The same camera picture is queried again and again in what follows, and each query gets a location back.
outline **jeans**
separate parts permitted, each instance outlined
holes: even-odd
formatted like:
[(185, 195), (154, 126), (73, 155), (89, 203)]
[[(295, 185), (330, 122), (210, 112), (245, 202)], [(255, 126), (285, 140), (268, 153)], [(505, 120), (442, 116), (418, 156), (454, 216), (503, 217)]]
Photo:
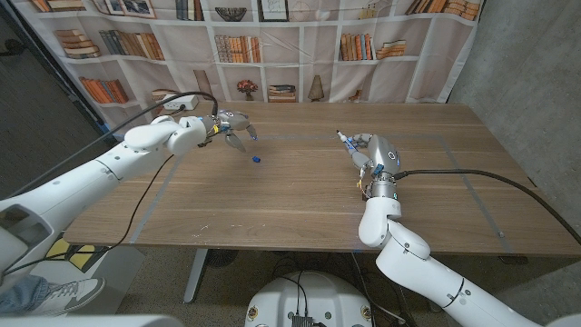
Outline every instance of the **jeans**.
[(0, 314), (30, 312), (44, 301), (49, 292), (50, 285), (45, 278), (29, 274), (0, 294)]

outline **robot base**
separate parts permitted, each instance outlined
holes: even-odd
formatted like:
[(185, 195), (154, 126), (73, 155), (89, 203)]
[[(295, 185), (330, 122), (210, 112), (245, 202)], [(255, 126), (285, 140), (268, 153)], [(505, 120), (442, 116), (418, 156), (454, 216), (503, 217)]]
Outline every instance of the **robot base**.
[[(285, 277), (297, 281), (300, 272)], [(355, 287), (324, 272), (305, 271), (300, 275), (308, 303), (308, 319), (300, 326), (370, 327), (369, 302)], [(264, 286), (252, 298), (246, 312), (245, 327), (293, 326), (297, 311), (297, 284), (278, 278)], [(299, 314), (305, 316), (305, 300), (300, 291)]]

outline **bookshelf backdrop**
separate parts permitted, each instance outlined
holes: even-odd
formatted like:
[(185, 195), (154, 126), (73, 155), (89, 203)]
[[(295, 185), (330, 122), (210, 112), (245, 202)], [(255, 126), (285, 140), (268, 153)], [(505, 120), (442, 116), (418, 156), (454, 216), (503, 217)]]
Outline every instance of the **bookshelf backdrop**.
[(244, 101), (241, 80), (253, 101), (443, 103), (480, 15), (480, 0), (13, 2), (111, 126), (153, 91)]

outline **table top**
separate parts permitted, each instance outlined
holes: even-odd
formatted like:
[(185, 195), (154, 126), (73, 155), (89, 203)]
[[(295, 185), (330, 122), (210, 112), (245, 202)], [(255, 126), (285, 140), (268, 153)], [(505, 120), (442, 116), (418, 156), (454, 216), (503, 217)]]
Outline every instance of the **table top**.
[[(472, 168), (540, 194), (465, 105), (227, 103), (259, 136), (237, 132), (245, 154), (222, 137), (173, 157), (146, 194), (123, 243), (254, 250), (371, 250), (358, 237), (365, 210), (359, 171), (340, 142), (379, 134), (401, 170)], [(195, 112), (205, 115), (210, 104)], [(252, 161), (253, 156), (260, 163)], [(111, 245), (125, 232), (153, 173), (122, 183), (69, 227), (70, 243)], [(477, 175), (413, 175), (398, 181), (399, 221), (433, 253), (581, 255), (556, 219), (516, 188)]]

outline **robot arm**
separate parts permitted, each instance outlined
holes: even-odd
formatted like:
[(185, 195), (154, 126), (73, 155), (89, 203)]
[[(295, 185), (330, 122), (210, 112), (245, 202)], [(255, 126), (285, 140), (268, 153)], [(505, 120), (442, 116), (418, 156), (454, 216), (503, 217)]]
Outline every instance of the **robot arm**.
[[(382, 249), (376, 260), (382, 273), (427, 297), (463, 326), (538, 326), (432, 258), (426, 241), (395, 221), (401, 217), (401, 210), (392, 178), (399, 171), (399, 156), (393, 145), (377, 135), (346, 137), (337, 132), (361, 171), (359, 178), (373, 169), (359, 238), (367, 246)], [(371, 159), (358, 147), (368, 147)]]
[[(59, 233), (89, 206), (121, 182), (159, 168), (165, 159), (164, 147), (171, 154), (183, 155), (196, 145), (205, 146), (216, 134), (225, 134), (228, 144), (243, 151), (232, 132), (242, 129), (256, 139), (248, 116), (242, 113), (220, 110), (217, 116), (183, 117), (179, 123), (161, 116), (149, 125), (131, 129), (122, 143), (92, 161), (32, 191), (0, 201), (0, 213), (18, 216), (13, 221), (0, 218), (0, 292), (34, 266), (6, 272), (44, 258)], [(238, 143), (228, 142), (229, 138)]]

